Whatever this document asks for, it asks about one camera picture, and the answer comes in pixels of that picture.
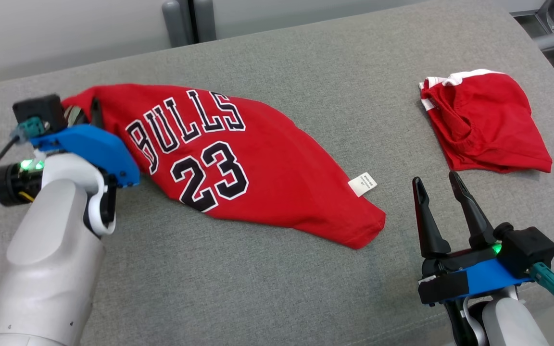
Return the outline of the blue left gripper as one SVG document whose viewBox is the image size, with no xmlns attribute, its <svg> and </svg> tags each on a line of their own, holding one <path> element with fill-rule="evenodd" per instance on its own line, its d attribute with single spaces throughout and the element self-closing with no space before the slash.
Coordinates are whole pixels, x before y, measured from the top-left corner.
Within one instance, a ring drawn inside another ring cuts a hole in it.
<svg viewBox="0 0 554 346">
<path fill-rule="evenodd" d="M 123 140 L 101 129 L 104 128 L 101 103 L 93 98 L 90 124 L 86 124 L 84 110 L 78 106 L 66 107 L 67 127 L 49 135 L 36 136 L 29 142 L 41 151 L 64 150 L 74 153 L 90 164 L 114 175 L 122 187 L 140 184 L 140 169 Z"/>
</svg>

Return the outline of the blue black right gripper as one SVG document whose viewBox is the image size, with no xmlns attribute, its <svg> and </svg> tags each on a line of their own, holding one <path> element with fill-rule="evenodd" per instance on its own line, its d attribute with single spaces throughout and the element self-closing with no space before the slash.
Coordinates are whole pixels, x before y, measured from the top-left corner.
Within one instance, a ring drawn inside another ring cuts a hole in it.
<svg viewBox="0 0 554 346">
<path fill-rule="evenodd" d="M 418 281 L 418 296 L 424 305 L 444 304 L 445 302 L 466 297 L 484 297 L 511 285 L 519 286 L 532 282 L 532 279 L 514 277 L 497 260 L 501 245 L 496 241 L 494 228 L 464 184 L 457 172 L 450 171 L 449 182 L 453 195 L 460 202 L 470 237 L 471 249 L 477 254 L 490 255 L 489 259 L 479 261 L 473 266 L 458 269 L 452 273 L 434 274 Z M 418 242 L 422 258 L 444 258 L 452 250 L 440 234 L 429 208 L 429 197 L 420 177 L 413 178 L 414 208 L 418 229 Z"/>
</svg>

